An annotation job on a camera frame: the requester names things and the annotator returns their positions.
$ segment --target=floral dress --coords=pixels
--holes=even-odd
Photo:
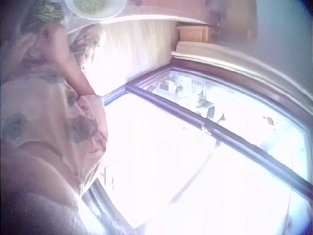
[[[106,151],[102,100],[79,96],[52,65],[23,64],[1,85],[1,138],[17,148],[43,144],[76,177],[81,195],[97,177]]]

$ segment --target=white plate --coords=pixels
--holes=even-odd
[[[74,5],[74,0],[65,0],[65,4],[72,12],[74,12],[76,15],[82,18],[89,20],[104,20],[112,18],[121,13],[122,10],[125,8],[127,0],[103,0],[103,1],[105,1],[104,9],[95,14],[89,14],[79,10]]]

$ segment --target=white wall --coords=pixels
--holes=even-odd
[[[257,0],[258,38],[219,42],[288,74],[313,94],[312,17],[299,0]]]

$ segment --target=wooden cabinet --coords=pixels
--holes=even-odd
[[[129,0],[127,8],[134,14],[159,15],[178,21],[216,26],[219,19],[210,13],[206,2],[207,0]]]

